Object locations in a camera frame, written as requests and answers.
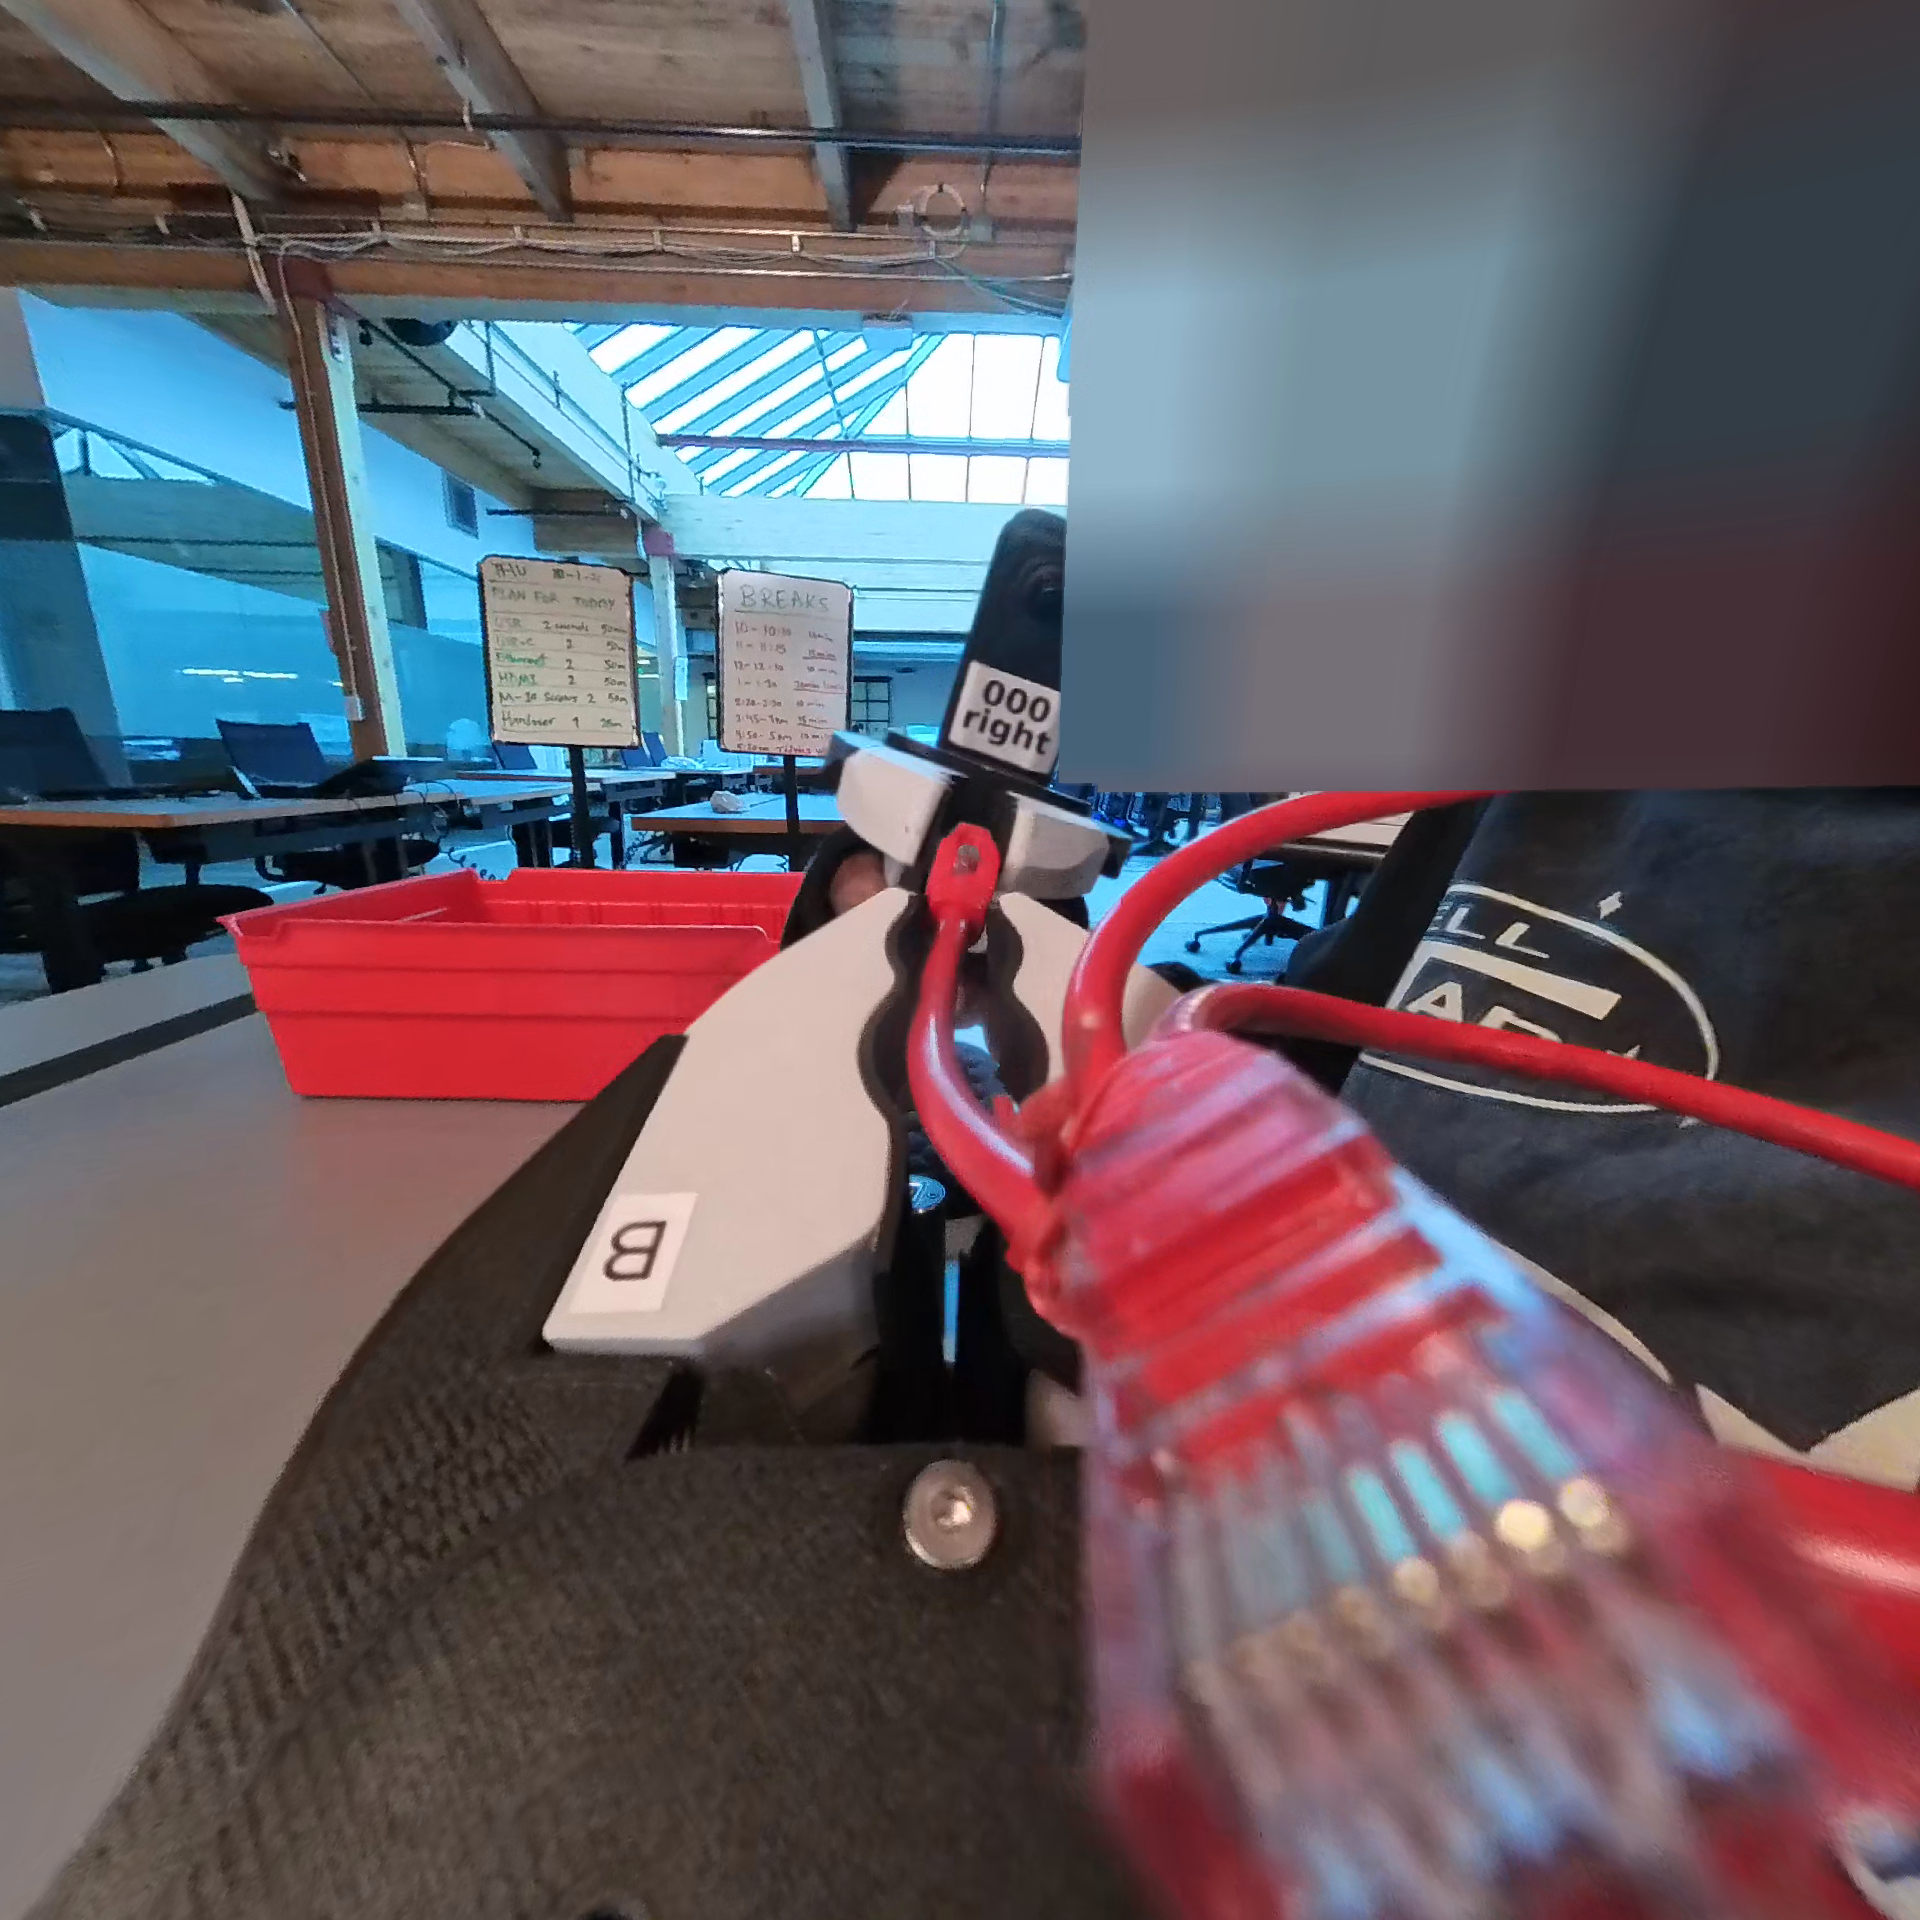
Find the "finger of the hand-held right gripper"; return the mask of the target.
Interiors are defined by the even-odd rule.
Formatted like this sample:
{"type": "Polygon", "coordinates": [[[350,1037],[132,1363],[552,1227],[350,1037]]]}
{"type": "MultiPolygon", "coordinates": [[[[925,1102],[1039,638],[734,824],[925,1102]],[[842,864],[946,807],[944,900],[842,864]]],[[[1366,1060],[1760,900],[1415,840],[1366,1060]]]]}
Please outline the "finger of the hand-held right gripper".
{"type": "Polygon", "coordinates": [[[964,767],[916,745],[898,747],[868,733],[830,739],[830,802],[842,832],[852,837],[852,847],[885,855],[897,885],[905,885],[909,893],[925,885],[958,796],[964,767]]]}
{"type": "Polygon", "coordinates": [[[1084,900],[1133,864],[1133,837],[1067,802],[1010,796],[1000,824],[1000,893],[1084,900]]]}

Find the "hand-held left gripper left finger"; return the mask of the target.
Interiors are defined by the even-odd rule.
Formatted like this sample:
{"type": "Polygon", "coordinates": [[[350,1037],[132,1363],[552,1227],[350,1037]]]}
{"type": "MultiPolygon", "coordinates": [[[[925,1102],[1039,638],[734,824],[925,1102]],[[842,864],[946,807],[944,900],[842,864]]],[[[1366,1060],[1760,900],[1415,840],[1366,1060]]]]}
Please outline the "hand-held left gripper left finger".
{"type": "Polygon", "coordinates": [[[690,1021],[541,1331],[555,1356],[765,1376],[794,1417],[909,1417],[946,1332],[946,1189],[909,1171],[909,887],[881,887],[690,1021]]]}

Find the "red plastic bin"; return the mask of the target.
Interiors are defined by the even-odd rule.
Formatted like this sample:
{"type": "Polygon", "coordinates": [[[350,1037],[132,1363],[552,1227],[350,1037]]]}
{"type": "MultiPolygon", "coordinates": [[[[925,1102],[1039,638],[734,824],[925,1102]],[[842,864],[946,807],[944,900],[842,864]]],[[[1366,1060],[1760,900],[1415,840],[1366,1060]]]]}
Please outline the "red plastic bin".
{"type": "Polygon", "coordinates": [[[306,1098],[586,1102],[772,960],[794,871],[429,871],[225,915],[306,1098]]]}

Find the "black office chair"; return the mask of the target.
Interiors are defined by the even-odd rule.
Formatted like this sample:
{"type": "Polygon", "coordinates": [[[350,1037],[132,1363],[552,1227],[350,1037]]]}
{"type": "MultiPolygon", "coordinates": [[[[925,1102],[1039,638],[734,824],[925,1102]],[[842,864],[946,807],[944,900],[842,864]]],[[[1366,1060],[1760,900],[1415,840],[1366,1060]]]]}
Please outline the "black office chair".
{"type": "MultiPolygon", "coordinates": [[[[112,784],[67,706],[0,713],[0,802],[106,802],[112,784]]],[[[49,994],[90,987],[112,960],[173,970],[225,915],[264,905],[256,887],[140,885],[140,832],[132,824],[4,824],[0,840],[0,949],[39,958],[49,994]]]]}
{"type": "Polygon", "coordinates": [[[1366,868],[1336,855],[1247,858],[1229,871],[1229,887],[1261,900],[1261,915],[1229,925],[1199,925],[1190,938],[1190,958],[1199,958],[1211,938],[1239,938],[1234,953],[1226,958],[1226,971],[1247,971],[1247,953],[1277,943],[1309,943],[1311,931],[1340,925],[1363,885],[1366,868]]]}
{"type": "MultiPolygon", "coordinates": [[[[407,792],[417,772],[416,756],[350,756],[331,765],[310,722],[237,722],[221,716],[221,745],[256,802],[382,802],[407,792]]],[[[385,840],[339,847],[339,855],[276,855],[264,871],[306,877],[322,887],[360,887],[382,877],[416,877],[442,858],[442,837],[401,837],[398,855],[385,840]]]]}

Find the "whiteboard with list of times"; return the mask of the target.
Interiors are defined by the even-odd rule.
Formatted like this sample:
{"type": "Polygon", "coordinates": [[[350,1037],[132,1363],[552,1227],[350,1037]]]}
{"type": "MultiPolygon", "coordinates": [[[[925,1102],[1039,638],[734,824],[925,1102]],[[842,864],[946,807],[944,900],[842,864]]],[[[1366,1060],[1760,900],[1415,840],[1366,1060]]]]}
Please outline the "whiteboard with list of times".
{"type": "Polygon", "coordinates": [[[852,587],[719,577],[719,747],[826,756],[852,722],[852,587]]]}

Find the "whiteboard with table of plans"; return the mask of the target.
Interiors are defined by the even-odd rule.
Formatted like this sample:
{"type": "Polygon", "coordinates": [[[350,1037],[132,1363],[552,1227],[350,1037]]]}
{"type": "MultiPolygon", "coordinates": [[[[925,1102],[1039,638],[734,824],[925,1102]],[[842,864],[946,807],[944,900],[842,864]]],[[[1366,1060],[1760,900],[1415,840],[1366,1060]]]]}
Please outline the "whiteboard with table of plans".
{"type": "Polygon", "coordinates": [[[637,747],[637,617],[616,567],[479,567],[494,745],[637,747]]]}

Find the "person's dark printed shirt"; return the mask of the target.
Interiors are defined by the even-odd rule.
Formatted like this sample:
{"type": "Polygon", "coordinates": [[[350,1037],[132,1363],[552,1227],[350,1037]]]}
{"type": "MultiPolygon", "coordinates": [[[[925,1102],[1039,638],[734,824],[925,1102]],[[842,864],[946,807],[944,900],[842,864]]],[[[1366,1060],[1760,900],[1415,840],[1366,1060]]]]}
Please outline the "person's dark printed shirt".
{"type": "MultiPolygon", "coordinates": [[[[1920,796],[1562,792],[1401,824],[1294,987],[1598,1045],[1916,1140],[1920,796]]],[[[1300,1045],[1722,1446],[1916,1493],[1916,1194],[1583,1090],[1300,1045]]]]}

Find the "long wooden desk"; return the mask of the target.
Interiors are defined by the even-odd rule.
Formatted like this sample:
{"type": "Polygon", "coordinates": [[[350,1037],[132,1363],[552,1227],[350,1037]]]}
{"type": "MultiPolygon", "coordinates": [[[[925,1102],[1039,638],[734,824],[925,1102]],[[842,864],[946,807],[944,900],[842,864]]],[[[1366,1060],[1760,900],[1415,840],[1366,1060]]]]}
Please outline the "long wooden desk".
{"type": "Polygon", "coordinates": [[[122,802],[13,802],[0,811],[4,855],[74,858],[85,837],[137,837],[164,864],[269,864],[276,855],[331,855],[401,837],[451,837],[463,824],[552,840],[570,811],[564,781],[425,781],[382,802],[254,802],[254,796],[122,796],[122,802]]]}

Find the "wooden support post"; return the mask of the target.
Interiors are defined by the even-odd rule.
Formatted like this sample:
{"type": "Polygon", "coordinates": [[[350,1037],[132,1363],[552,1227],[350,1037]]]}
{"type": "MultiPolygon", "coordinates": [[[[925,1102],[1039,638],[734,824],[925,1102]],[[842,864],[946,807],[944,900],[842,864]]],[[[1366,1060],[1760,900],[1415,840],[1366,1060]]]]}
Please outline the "wooden support post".
{"type": "Polygon", "coordinates": [[[327,567],[327,630],[339,664],[350,753],[398,756],[407,739],[382,560],[373,531],[350,315],[339,310],[331,278],[310,260],[276,260],[269,282],[276,288],[276,319],[287,342],[310,514],[327,567]]]}

